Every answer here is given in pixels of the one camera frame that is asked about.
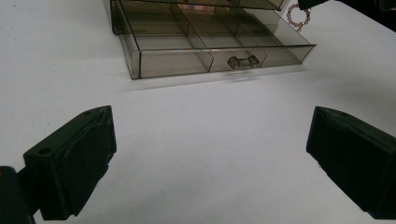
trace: white surface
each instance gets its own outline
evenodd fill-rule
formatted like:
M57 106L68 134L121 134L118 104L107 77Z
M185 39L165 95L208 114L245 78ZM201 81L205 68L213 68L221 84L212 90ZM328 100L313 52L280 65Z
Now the white surface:
M379 223L305 143L316 105L396 135L396 34L329 2L302 35L303 66L132 81L106 1L2 0L0 164L112 105L118 153L65 223Z

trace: white table surface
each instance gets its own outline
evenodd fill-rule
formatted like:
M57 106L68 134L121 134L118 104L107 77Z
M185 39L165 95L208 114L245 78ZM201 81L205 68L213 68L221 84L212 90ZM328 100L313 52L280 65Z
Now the white table surface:
M118 152L65 223L395 223L363 213L305 152L316 105L396 135L394 32L329 2L302 31L318 44L304 65L132 81L106 3L0 2L1 165L19 171L71 118L113 107Z

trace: transparent drawer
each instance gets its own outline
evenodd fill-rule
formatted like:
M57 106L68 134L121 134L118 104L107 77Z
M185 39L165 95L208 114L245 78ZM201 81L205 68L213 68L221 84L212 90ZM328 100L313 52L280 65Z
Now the transparent drawer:
M117 0L112 20L132 78L297 64L315 46L271 10Z
M288 1L286 0L135 0L156 3L176 3L186 5L212 6L212 7L239 7L269 10L281 10Z

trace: drawer handle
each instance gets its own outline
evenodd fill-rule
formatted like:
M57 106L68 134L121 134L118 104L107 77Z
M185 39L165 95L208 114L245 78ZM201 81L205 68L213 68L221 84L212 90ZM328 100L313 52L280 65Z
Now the drawer handle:
M238 59L235 56L231 57L227 62L232 69L246 68L252 67L257 68L260 65L259 60L257 60L256 56L251 55L246 59Z

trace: storage organizer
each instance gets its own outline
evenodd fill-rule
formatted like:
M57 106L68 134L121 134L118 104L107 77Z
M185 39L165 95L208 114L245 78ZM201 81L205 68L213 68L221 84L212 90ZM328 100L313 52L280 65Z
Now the storage organizer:
M131 78L297 64L315 46L271 10L281 0L110 3Z

